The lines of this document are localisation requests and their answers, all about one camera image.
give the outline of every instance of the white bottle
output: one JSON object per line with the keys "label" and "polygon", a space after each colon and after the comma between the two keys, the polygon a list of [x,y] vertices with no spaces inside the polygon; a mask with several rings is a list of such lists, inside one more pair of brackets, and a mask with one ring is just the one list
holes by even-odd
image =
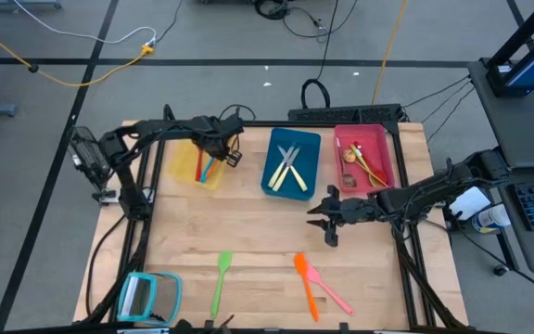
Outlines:
{"label": "white bottle", "polygon": [[472,225],[477,232],[488,233],[510,225],[510,218],[508,218],[504,205],[499,204],[478,213],[473,217]]}

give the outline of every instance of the yellow knife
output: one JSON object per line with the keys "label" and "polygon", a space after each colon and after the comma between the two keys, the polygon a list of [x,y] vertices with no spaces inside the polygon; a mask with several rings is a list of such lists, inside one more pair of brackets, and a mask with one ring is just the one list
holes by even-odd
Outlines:
{"label": "yellow knife", "polygon": [[292,174],[294,174],[294,177],[296,178],[296,181],[298,182],[300,189],[302,189],[302,191],[308,190],[306,183],[304,183],[304,180],[302,180],[302,177],[300,176],[296,168],[294,168],[294,166],[292,165],[292,163],[294,163],[294,159],[296,158],[299,152],[300,152],[300,148],[296,148],[296,150],[294,150],[294,153],[291,155],[291,157],[289,157],[289,159],[286,161],[286,168],[284,169],[284,172],[279,176],[279,179],[275,183],[275,186],[273,186],[273,191],[279,190],[279,187],[284,183],[284,180],[286,179],[287,171],[289,170],[291,170]]}
{"label": "yellow knife", "polygon": [[279,176],[279,173],[282,171],[282,168],[286,164],[286,161],[289,159],[289,157],[291,157],[292,152],[294,152],[294,144],[292,144],[292,146],[289,147],[289,150],[287,152],[284,151],[284,159],[282,160],[282,163],[280,163],[277,169],[275,170],[275,173],[273,173],[273,175],[271,176],[271,179],[269,180],[269,184],[267,184],[267,186],[273,188],[273,186],[275,185],[275,182],[277,181],[277,177]]}

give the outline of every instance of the yellow plastic bin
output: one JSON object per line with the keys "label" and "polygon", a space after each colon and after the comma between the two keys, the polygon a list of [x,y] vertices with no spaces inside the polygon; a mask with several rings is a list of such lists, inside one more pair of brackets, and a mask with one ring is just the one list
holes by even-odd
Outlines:
{"label": "yellow plastic bin", "polygon": [[[209,190],[215,190],[222,180],[222,175],[225,168],[224,161],[214,160],[215,166],[213,167],[211,173],[208,173],[206,182],[197,182],[195,181],[195,176],[197,173],[199,148],[190,140],[175,141],[174,145],[176,145],[176,154],[169,163],[168,173],[176,180],[188,184],[200,185]],[[210,155],[206,152],[203,152],[201,172],[205,171],[210,163],[210,160]]]}

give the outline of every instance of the black cable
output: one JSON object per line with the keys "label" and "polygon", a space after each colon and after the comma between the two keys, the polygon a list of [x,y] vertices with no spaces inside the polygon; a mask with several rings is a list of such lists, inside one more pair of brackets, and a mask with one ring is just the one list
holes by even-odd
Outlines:
{"label": "black cable", "polygon": [[[335,1],[335,8],[333,9],[333,14],[331,15],[331,27],[333,27],[333,22],[335,21],[335,14],[337,13],[337,7],[339,5],[339,0]],[[324,84],[319,82],[319,79],[321,78],[321,75],[323,74],[323,68],[324,63],[326,62],[326,53],[329,50],[329,42],[331,41],[331,35],[326,39],[326,45],[324,46],[324,54],[323,54],[323,61],[321,62],[321,69],[319,70],[319,75],[315,79],[309,79],[302,85],[302,90],[300,94],[300,101],[302,102],[302,107],[304,109],[307,109],[306,105],[306,88],[311,84],[316,84],[319,89],[321,90],[321,94],[323,94],[324,98],[324,106],[326,108],[331,107],[331,96],[329,95],[329,92],[326,90],[326,87],[324,87]]]}
{"label": "black cable", "polygon": [[444,119],[444,122],[442,122],[442,124],[439,126],[438,129],[436,129],[436,131],[428,138],[426,139],[426,143],[429,143],[430,140],[432,140],[432,138],[434,137],[434,135],[436,135],[438,133],[438,131],[440,131],[440,129],[442,128],[442,126],[444,126],[444,124],[446,124],[446,122],[449,120],[449,118],[452,116],[452,114],[457,110],[457,108],[459,108],[459,105],[461,104],[461,102],[467,97],[469,96],[469,94],[471,94],[471,92],[473,92],[475,90],[475,87],[471,88],[463,97],[461,97],[459,99],[459,102],[456,103],[456,106],[454,106],[454,108],[452,109],[451,113],[446,117],[446,119]]}
{"label": "black cable", "polygon": [[447,233],[449,232],[448,228],[446,228],[446,227],[444,227],[444,226],[442,226],[442,225],[440,225],[440,224],[436,224],[436,223],[434,223],[434,222],[428,221],[427,219],[422,219],[422,220],[421,220],[420,222],[418,222],[418,223],[421,223],[421,222],[426,222],[426,223],[428,223],[429,225],[433,225],[434,227],[437,227],[437,228],[443,230],[444,232],[447,232]]}
{"label": "black cable", "polygon": [[255,1],[255,11],[257,12],[257,14],[261,15],[262,17],[266,19],[271,19],[271,20],[284,19],[284,17],[287,15],[287,1],[288,0],[279,1],[280,3],[279,7],[271,8],[268,13],[261,11],[261,6],[266,1],[267,0],[256,0]]}
{"label": "black cable", "polygon": [[508,268],[510,271],[513,271],[519,275],[521,275],[524,279],[526,279],[528,282],[532,283],[534,285],[534,279],[531,278],[530,276],[528,276],[527,274],[521,272],[520,270],[516,269],[516,268],[511,268],[505,261],[503,261],[502,259],[500,259],[498,256],[496,256],[495,254],[493,254],[491,251],[489,250],[486,250],[485,248],[483,248],[481,245],[479,245],[478,243],[476,243],[473,239],[471,239],[464,231],[463,231],[463,228],[461,227],[460,224],[456,224],[457,225],[457,228],[463,232],[463,237],[465,237],[467,240],[469,240],[472,244],[474,244],[477,248],[479,248],[480,250],[484,251],[486,254],[488,254],[491,258],[493,258],[494,260],[496,260],[497,262],[499,262],[501,265],[505,266],[506,268]]}
{"label": "black cable", "polygon": [[434,111],[430,112],[429,115],[427,115],[421,122],[426,122],[430,117],[434,116],[435,113],[438,112],[438,110],[442,109],[442,107],[444,107],[445,104],[447,104],[451,98],[457,94],[459,94],[460,91],[463,90],[463,88],[465,88],[468,84],[470,84],[471,82],[467,82],[465,83],[464,85],[461,86],[461,88],[459,88],[458,90],[456,90],[454,93],[452,93],[447,99],[445,99],[444,101],[442,101],[442,103],[440,103],[440,105],[434,109]]}
{"label": "black cable", "polygon": [[100,246],[102,246],[102,243],[104,242],[104,240],[106,240],[108,238],[108,236],[110,236],[110,234],[115,229],[117,229],[117,227],[119,227],[119,225],[121,224],[123,219],[125,219],[125,215],[121,216],[121,218],[119,218],[117,223],[115,223],[107,231],[107,233],[105,233],[104,236],[102,236],[100,241],[98,241],[98,243],[96,244],[96,247],[94,248],[94,251],[92,252],[92,259],[90,260],[90,265],[88,267],[88,279],[87,279],[86,284],[85,284],[85,312],[88,314],[88,316],[92,314],[92,311],[90,309],[90,289],[92,287],[92,273],[94,272],[94,261],[95,261],[96,255],[98,254],[98,251],[100,250]]}
{"label": "black cable", "polygon": [[166,32],[168,32],[170,29],[172,29],[172,27],[174,26],[174,24],[176,23],[176,18],[178,16],[178,11],[179,9],[181,9],[181,5],[183,4],[183,0],[181,0],[181,2],[178,3],[178,7],[176,8],[176,10],[174,11],[174,17],[172,18],[172,23],[171,25],[168,26],[168,28],[166,28],[166,30],[162,33],[162,35],[159,36],[159,38],[156,40],[156,44],[159,43],[159,41],[162,40],[162,38],[164,38],[164,36],[166,35]]}
{"label": "black cable", "polygon": [[250,112],[250,114],[252,115],[252,121],[255,121],[257,120],[257,115],[255,115],[255,111],[253,111],[251,108],[245,106],[245,105],[241,105],[241,104],[231,104],[230,106],[226,107],[224,110],[222,110],[222,112],[220,113],[220,116],[218,116],[218,120],[222,120],[222,117],[223,117],[223,114],[228,111],[229,109],[231,108],[234,108],[234,107],[237,107],[236,109],[236,113],[239,112],[240,108],[244,108],[246,110],[248,110],[248,112]]}
{"label": "black cable", "polygon": [[447,89],[449,89],[449,88],[451,88],[451,87],[454,87],[455,85],[457,85],[458,83],[464,81],[464,80],[467,79],[467,78],[469,78],[469,75],[465,75],[465,77],[464,77],[463,79],[461,79],[461,80],[459,80],[459,81],[457,81],[457,82],[455,82],[455,83],[451,83],[451,84],[449,84],[448,86],[446,86],[446,87],[440,89],[439,91],[437,91],[437,92],[435,92],[435,93],[432,93],[432,94],[430,94],[430,95],[424,96],[424,97],[422,97],[422,98],[418,98],[418,99],[416,99],[414,102],[409,103],[409,104],[407,104],[407,105],[405,105],[405,106],[403,106],[403,107],[404,107],[404,108],[408,108],[408,107],[410,107],[410,106],[412,106],[412,105],[414,105],[414,104],[416,104],[416,103],[419,103],[419,102],[421,102],[421,101],[423,101],[423,100],[425,100],[425,99],[427,99],[427,98],[430,98],[430,97],[432,97],[432,96],[438,95],[438,94],[440,94],[440,93],[446,91]]}
{"label": "black cable", "polygon": [[[333,32],[336,32],[338,31],[339,29],[341,29],[341,27],[343,27],[343,25],[345,24],[345,22],[348,21],[348,19],[350,18],[351,16],[351,13],[353,12],[353,9],[356,7],[356,5],[358,4],[358,0],[354,0],[353,1],[353,5],[351,6],[351,9],[350,9],[350,12],[348,13],[348,15],[343,19],[343,21],[341,22],[341,24],[339,24],[338,27],[336,27],[335,29],[333,29],[333,26],[329,26],[329,31],[328,32],[325,32],[325,33],[317,33],[317,34],[314,34],[314,35],[307,35],[307,34],[302,34],[302,33],[298,33],[298,32],[294,32],[288,25],[287,25],[287,22],[286,22],[286,17],[283,18],[283,22],[284,22],[284,26],[286,26],[286,28],[291,32],[293,33],[294,35],[296,35],[297,37],[303,37],[303,38],[319,38],[319,37],[323,37],[323,36],[327,36],[327,39],[328,37],[331,35],[331,33]],[[316,28],[319,28],[320,27],[323,27],[323,25],[321,24],[321,22],[319,22],[318,19],[316,19],[308,10],[304,9],[304,8],[301,8],[301,7],[298,7],[298,6],[294,6],[294,7],[291,7],[288,11],[287,11],[287,14],[291,14],[292,10],[300,10],[302,12],[304,12],[312,21],[312,24],[316,27]]]}
{"label": "black cable", "polygon": [[[333,27],[333,22],[335,21],[335,14],[337,13],[337,6],[339,5],[339,0],[335,0],[335,8],[333,8],[333,15],[331,15],[331,24],[329,24],[330,27]],[[324,46],[324,54],[323,54],[323,61],[321,62],[321,70],[319,71],[319,75],[316,77],[316,80],[318,81],[321,79],[321,74],[323,74],[323,67],[324,62],[326,61],[326,52],[329,50],[329,42],[331,41],[331,36],[329,33],[328,38],[326,39],[326,45]]]}

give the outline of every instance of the green spatula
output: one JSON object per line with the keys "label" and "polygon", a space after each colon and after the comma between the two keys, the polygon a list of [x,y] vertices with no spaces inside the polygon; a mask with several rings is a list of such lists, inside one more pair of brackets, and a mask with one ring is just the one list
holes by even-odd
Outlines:
{"label": "green spatula", "polygon": [[218,277],[218,286],[215,288],[215,295],[213,295],[213,304],[211,305],[211,319],[215,319],[218,316],[218,308],[220,307],[220,296],[222,296],[222,283],[223,275],[230,267],[232,261],[232,252],[223,251],[218,258],[218,269],[220,270],[220,276]]}

